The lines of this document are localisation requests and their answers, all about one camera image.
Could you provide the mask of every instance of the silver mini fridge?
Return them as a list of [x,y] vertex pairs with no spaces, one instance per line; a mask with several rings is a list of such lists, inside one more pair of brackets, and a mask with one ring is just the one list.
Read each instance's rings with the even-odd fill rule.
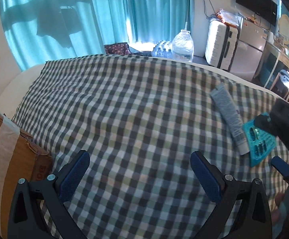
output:
[[252,81],[265,43],[264,29],[248,20],[241,19],[236,51],[229,72],[246,81]]

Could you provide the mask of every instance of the white mattress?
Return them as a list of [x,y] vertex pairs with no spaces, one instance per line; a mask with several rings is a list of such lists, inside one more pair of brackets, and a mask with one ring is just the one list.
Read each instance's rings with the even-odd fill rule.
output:
[[40,75],[44,65],[37,65],[21,72],[9,83],[0,96],[0,113],[5,114],[10,119],[14,116],[29,86]]
[[[272,91],[267,90],[263,87],[257,86],[255,84],[252,84],[250,82],[247,82],[237,76],[234,76],[233,74],[229,72],[226,72],[226,71],[223,71],[221,69],[211,67],[211,66],[205,66],[205,65],[196,64],[196,63],[190,63],[190,64],[195,67],[204,68],[206,70],[225,76],[237,83],[241,83],[251,88],[268,92],[269,94],[272,94],[276,98],[280,98],[278,95],[276,95]],[[5,88],[5,90],[2,92],[0,96],[0,112],[2,114],[5,114],[10,119],[14,116],[16,109],[18,105],[20,104],[22,98],[28,91],[29,86],[40,75],[40,72],[43,69],[43,67],[44,67],[44,64],[29,68],[28,70],[20,73],[18,76],[15,77],[14,80],[10,82],[10,84]]]

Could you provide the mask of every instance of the cable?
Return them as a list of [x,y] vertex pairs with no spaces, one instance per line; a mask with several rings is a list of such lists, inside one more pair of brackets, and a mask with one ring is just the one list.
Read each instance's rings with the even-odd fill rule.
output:
[[[274,3],[274,0],[271,1],[271,13],[273,13],[273,3]],[[263,28],[261,26],[261,22],[262,22],[262,17],[260,16],[260,27]],[[271,30],[271,15],[270,15],[270,19],[269,19],[269,28],[268,29],[265,29],[266,31],[270,31]]]
[[269,31],[271,29],[271,22],[269,22],[269,28],[268,29],[265,29],[264,27],[261,26],[261,22],[262,22],[262,17],[260,15],[258,15],[260,17],[260,27],[266,31]]
[[213,9],[213,12],[214,12],[214,13],[212,13],[211,16],[208,16],[208,15],[207,15],[205,0],[203,0],[203,3],[204,3],[204,14],[205,14],[206,18],[207,18],[208,20],[210,20],[210,21],[220,21],[220,19],[217,18],[217,14],[216,14],[216,12],[215,12],[215,10],[214,10],[214,7],[213,7],[213,5],[212,5],[211,0],[209,0],[209,2],[210,2],[210,4],[211,4],[211,6],[212,6],[212,9]]

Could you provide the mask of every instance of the blue tray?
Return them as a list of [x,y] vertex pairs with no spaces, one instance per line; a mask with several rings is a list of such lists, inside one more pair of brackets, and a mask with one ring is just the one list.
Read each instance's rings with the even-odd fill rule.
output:
[[250,166],[258,165],[275,148],[276,137],[255,127],[254,120],[243,125],[247,142],[250,148]]

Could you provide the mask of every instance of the checkered bedsheet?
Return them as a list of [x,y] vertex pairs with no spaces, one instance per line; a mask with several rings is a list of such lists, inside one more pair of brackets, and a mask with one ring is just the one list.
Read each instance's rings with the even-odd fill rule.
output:
[[191,170],[193,151],[237,180],[262,179],[271,207],[286,189],[268,164],[274,156],[289,163],[279,139],[256,167],[249,167],[248,154],[239,155],[210,97],[220,82],[244,122],[274,104],[269,93],[190,64],[95,55],[47,62],[13,120],[52,153],[56,170],[80,149],[90,153],[90,167],[66,205],[88,238],[192,238],[215,206]]

